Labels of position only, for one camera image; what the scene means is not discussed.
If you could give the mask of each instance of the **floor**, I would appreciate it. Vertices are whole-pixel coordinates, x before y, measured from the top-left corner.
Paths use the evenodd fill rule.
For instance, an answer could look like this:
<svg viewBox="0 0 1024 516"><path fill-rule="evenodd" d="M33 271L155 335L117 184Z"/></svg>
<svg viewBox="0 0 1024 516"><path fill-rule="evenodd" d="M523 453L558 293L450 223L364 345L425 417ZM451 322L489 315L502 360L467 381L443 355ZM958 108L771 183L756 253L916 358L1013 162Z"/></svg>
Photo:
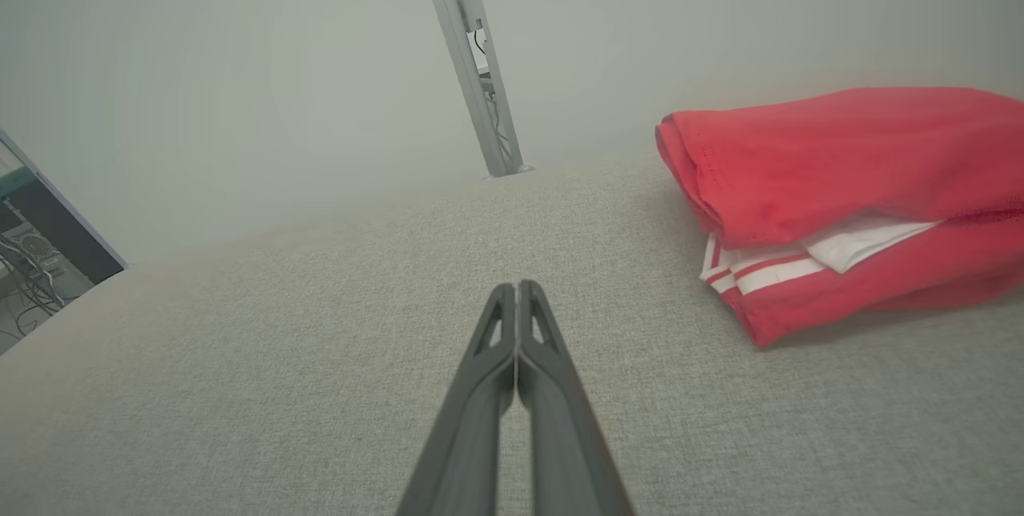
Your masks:
<svg viewBox="0 0 1024 516"><path fill-rule="evenodd" d="M23 294L9 293L0 298L0 354L17 344L24 335L32 334L47 318L49 315L43 309L34 307ZM15 319L20 331L15 326Z"/></svg>

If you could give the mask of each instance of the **folded red garment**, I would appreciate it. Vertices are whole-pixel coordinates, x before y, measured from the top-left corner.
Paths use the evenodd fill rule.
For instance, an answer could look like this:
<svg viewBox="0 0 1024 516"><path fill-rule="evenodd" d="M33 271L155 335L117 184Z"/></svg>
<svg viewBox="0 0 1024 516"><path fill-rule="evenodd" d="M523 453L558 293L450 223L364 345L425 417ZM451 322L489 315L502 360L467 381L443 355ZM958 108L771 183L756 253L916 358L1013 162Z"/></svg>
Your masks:
<svg viewBox="0 0 1024 516"><path fill-rule="evenodd" d="M874 210L913 221L1024 209L1024 101L873 87L667 116L657 146L727 250L795 243Z"/></svg>
<svg viewBox="0 0 1024 516"><path fill-rule="evenodd" d="M721 245L709 247L708 284L758 346L859 309L950 308L991 300L1024 284L1024 214L980 214L943 221L840 274L812 258L780 258L723 269ZM758 280L741 293L740 280Z"/></svg>

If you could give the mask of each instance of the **white wall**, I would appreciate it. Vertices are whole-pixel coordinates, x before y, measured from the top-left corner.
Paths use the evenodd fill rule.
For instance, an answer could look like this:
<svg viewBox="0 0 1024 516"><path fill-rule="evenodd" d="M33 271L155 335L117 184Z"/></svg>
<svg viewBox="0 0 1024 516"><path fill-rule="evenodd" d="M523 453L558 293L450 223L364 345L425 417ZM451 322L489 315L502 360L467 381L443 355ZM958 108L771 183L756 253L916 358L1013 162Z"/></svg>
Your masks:
<svg viewBox="0 0 1024 516"><path fill-rule="evenodd" d="M0 127L129 262L486 174L430 0L0 0Z"/></svg>
<svg viewBox="0 0 1024 516"><path fill-rule="evenodd" d="M1024 97L1024 0L483 0L523 160L852 86Z"/></svg>

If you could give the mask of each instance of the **white cable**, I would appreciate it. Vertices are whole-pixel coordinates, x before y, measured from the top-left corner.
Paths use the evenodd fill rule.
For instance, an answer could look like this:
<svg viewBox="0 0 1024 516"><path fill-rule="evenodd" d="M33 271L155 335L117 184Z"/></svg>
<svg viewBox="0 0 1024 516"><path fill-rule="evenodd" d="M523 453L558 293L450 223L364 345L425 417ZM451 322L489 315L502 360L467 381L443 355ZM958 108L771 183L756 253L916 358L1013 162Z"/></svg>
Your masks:
<svg viewBox="0 0 1024 516"><path fill-rule="evenodd" d="M46 274L46 278L50 283L50 294L52 294L53 297L55 298L55 300L60 303L61 307L63 307L63 305L68 305L66 303L66 301L63 301L63 299L61 297L57 296L57 291L53 287L53 275L50 274L50 272L47 272L46 270L44 270L43 265L40 264L39 262L37 262L36 258L33 258L32 256L30 256L30 254L28 253L28 251L17 250L14 247L12 247L12 246L8 245L7 243L3 242L3 240L0 240L0 246L3 246L7 250L15 251L15 253L17 253L17 254L22 254L23 258L26 258L26 260L29 260L31 264L35 265L36 270L39 270L41 274Z"/></svg>

